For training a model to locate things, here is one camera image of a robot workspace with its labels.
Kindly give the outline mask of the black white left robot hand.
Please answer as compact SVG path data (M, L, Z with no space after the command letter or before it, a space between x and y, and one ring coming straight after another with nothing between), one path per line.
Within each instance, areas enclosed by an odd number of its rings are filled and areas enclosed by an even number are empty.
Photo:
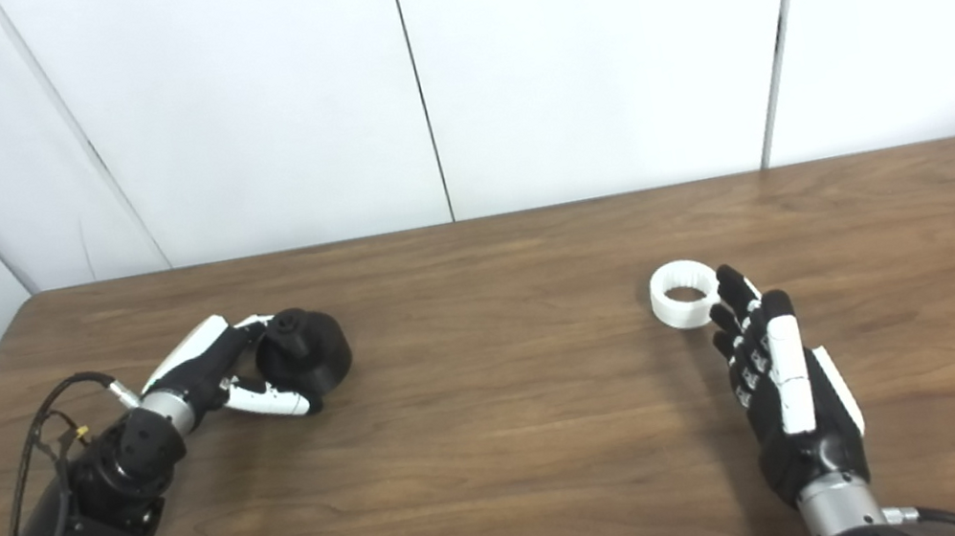
M320 413L321 399L235 375L240 357L259 344L274 319L258 314L231 324L224 316L209 316L152 372L137 408L160 415L183 436L197 429L206 413L220 409L282 417Z

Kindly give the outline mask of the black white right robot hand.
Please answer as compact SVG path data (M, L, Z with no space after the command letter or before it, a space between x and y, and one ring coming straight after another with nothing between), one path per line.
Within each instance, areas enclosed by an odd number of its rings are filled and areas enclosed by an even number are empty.
M788 292L760 291L728 263L715 275L712 345L758 442L768 489L791 506L818 478L871 480L859 407L828 352L805 345Z

